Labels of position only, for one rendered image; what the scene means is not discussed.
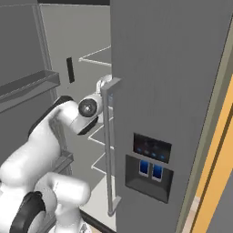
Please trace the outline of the grey door bin shelf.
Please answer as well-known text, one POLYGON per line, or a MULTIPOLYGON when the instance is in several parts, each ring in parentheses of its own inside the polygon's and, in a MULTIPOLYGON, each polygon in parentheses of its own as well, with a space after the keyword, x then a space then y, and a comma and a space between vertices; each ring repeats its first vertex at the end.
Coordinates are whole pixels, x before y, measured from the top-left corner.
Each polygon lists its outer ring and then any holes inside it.
POLYGON ((42 70, 0 86, 0 108, 16 106, 60 85, 59 74, 42 70))

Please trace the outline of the black rectangular fridge panel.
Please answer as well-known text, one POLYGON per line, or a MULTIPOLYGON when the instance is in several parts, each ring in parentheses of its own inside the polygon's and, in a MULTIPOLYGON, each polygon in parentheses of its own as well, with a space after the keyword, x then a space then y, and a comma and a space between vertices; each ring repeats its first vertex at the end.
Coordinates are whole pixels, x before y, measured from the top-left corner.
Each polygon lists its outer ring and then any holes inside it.
POLYGON ((67 73, 68 73, 68 78, 69 78, 69 83, 74 83, 75 82, 75 73, 74 73, 74 68, 73 68, 73 61, 72 57, 68 57, 66 59, 66 66, 67 66, 67 73))

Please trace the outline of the yellow cabinet panel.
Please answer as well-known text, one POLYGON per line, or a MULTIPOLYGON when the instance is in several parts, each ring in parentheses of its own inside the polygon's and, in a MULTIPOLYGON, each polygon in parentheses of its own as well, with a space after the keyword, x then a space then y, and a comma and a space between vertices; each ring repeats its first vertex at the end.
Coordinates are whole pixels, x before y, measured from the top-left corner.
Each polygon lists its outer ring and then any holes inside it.
POLYGON ((190 233, 208 233, 208 226, 233 169, 233 77, 218 118, 207 161, 210 158, 213 162, 190 233))

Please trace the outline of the grey fridge door with dispenser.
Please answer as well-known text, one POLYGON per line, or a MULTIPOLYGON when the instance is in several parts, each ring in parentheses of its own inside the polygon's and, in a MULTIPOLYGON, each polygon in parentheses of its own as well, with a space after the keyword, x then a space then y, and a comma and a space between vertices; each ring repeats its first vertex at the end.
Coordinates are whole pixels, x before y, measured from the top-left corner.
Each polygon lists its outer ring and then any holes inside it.
POLYGON ((233 0, 111 0, 116 233, 181 233, 233 74, 233 0))

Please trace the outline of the grey fridge body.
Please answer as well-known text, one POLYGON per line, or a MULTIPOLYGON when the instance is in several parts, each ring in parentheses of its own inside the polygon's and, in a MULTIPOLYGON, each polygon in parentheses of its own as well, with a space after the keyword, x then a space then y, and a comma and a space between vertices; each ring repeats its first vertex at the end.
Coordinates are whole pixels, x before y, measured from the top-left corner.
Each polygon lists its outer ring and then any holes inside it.
MULTIPOLYGON (((60 94, 80 100, 94 92, 100 77, 105 75, 115 77, 112 73, 112 47, 111 66, 78 61, 82 56, 111 46, 110 6, 111 0, 86 0, 75 5, 63 3, 43 6, 42 17, 51 63, 61 80, 58 89, 60 94), (71 84, 66 66, 68 57, 72 57, 75 73, 75 82, 71 84)), ((113 133, 115 92, 109 96, 108 109, 109 120, 113 117, 113 133)), ((103 125, 104 123, 97 124, 83 137, 67 134, 66 142, 74 155, 72 165, 74 175, 87 181, 92 188, 91 199, 84 211, 102 223, 103 233, 117 233, 116 212, 112 217, 107 214, 106 173, 91 168, 105 154, 105 146, 89 140, 88 137, 103 125)), ((115 198, 117 196, 115 175, 112 175, 112 192, 115 198)))

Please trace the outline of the grey open fridge door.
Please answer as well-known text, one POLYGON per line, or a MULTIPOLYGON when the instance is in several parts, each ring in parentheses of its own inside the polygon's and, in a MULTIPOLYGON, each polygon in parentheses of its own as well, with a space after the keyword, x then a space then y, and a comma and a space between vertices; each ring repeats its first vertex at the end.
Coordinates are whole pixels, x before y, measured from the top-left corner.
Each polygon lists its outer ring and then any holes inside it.
MULTIPOLYGON (((36 0, 0 0, 0 86, 52 70, 36 0)), ((56 87, 10 108, 0 108, 0 165, 27 140, 28 132, 54 102, 56 87)))

